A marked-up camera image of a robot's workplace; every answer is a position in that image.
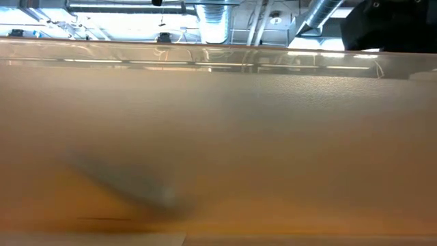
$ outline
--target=black object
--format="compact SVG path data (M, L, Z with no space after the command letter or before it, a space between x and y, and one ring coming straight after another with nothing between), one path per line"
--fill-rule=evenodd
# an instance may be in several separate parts
M163 0L152 0L152 4L159 7L163 4Z
M437 0L365 0L341 24L347 51L437 53Z
M158 39L156 42L171 43L170 33L159 33L159 36L158 36Z
M23 37L24 34L24 30L21 29L13 29L10 33L9 33L9 37Z

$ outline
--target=glossy surface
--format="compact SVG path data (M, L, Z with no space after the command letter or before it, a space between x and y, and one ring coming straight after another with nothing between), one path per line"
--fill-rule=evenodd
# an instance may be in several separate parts
M292 52L1 40L0 229L437 233L437 57Z

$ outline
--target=ventilation duct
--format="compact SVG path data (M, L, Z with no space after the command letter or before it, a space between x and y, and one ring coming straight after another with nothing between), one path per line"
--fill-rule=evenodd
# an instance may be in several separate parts
M309 4L306 24L312 28L320 28L343 3L343 0L313 0Z
M202 40L207 44L222 44L227 41L231 6L228 5L196 5L199 17L199 28Z

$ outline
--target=beige surface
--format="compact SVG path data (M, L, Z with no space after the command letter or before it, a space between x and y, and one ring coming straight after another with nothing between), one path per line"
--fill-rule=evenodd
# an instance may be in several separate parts
M0 66L0 229L437 233L437 84ZM66 150L153 175L157 214Z
M182 246L183 234L0 233L2 246Z

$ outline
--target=ceiling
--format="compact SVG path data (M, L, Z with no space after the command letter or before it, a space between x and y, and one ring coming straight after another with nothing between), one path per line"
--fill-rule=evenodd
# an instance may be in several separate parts
M42 6L41 0L38 8L23 8L23 1L27 0L0 0L0 36L8 36L13 29L22 29L24 37L155 42L159 33L168 32L171 34L172 42L205 43L199 29L199 18L192 14L107 12L100 8L94 8L91 12L71 12L67 11L65 6L54 8L50 5L49 8L45 8ZM259 31L264 15L277 12L276 22L272 20L272 17L267 18L261 37L262 45L287 47L292 41L289 32L292 21L308 10L309 0L270 1L272 3L268 13L265 13L268 1L264 0L263 2L255 34ZM175 5L175 3L181 2L165 1L163 6ZM229 5L231 16L226 44L245 45L250 35L251 23L256 21L254 13L259 2L257 0L237 0L233 3L233 5ZM331 29L338 30L339 22L335 20L345 18L352 6L357 3L356 0L343 2L326 25L330 25ZM65 2L59 1L56 4L61 5ZM339 32L323 33L323 36L317 37L316 40L326 38L339 38Z

